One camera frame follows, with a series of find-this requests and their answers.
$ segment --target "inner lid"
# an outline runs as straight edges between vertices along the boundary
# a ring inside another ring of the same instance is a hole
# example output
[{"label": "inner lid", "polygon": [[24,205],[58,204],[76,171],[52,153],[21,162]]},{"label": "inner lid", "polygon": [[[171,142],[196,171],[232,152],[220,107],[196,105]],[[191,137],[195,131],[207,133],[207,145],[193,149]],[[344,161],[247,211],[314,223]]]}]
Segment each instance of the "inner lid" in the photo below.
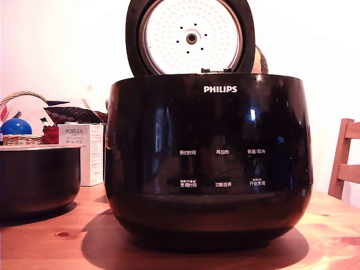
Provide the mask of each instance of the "inner lid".
[{"label": "inner lid", "polygon": [[223,0],[157,0],[139,30],[141,55],[153,74],[232,69],[242,44],[239,20]]}]

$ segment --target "chair backrest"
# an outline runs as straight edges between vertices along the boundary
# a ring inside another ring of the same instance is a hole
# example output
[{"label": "chair backrest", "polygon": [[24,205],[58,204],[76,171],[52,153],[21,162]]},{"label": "chair backrest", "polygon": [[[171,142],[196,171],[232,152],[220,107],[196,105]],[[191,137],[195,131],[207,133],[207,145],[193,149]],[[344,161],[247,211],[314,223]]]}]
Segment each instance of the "chair backrest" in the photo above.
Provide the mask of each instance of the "chair backrest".
[{"label": "chair backrest", "polygon": [[360,139],[360,123],[342,119],[328,189],[328,194],[339,200],[343,195],[344,181],[360,184],[360,165],[348,165],[352,139]]}]

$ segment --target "wooden table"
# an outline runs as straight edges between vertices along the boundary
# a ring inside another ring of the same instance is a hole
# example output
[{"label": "wooden table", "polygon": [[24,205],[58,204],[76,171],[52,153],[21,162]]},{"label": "wooden table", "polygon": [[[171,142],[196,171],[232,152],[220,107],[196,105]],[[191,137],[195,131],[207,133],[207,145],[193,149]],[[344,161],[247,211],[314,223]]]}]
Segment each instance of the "wooden table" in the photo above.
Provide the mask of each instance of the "wooden table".
[{"label": "wooden table", "polygon": [[360,269],[360,209],[317,191],[296,228],[270,246],[221,254],[175,254],[131,244],[109,210],[102,184],[82,187],[75,202],[59,217],[2,228],[1,270]]}]

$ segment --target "white box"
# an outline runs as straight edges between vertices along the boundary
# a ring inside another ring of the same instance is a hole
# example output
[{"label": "white box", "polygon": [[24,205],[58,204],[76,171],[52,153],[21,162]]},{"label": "white box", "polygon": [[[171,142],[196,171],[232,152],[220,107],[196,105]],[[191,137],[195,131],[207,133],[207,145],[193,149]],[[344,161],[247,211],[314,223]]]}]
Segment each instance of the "white box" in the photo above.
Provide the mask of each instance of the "white box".
[{"label": "white box", "polygon": [[104,182],[104,125],[58,125],[61,145],[83,145],[81,148],[81,186],[91,187]]}]

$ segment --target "cooking pot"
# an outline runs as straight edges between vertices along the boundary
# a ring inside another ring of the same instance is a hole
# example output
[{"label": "cooking pot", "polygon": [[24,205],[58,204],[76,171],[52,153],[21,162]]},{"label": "cooking pot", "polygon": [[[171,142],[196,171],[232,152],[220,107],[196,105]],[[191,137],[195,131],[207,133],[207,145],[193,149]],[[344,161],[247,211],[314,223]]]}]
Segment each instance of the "cooking pot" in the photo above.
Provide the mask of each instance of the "cooking pot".
[{"label": "cooking pot", "polygon": [[32,217],[69,205],[80,190],[80,148],[1,146],[1,219]]},{"label": "cooking pot", "polygon": [[303,83],[268,74],[149,75],[115,83],[105,188],[141,241],[181,249],[267,244],[311,198]]}]

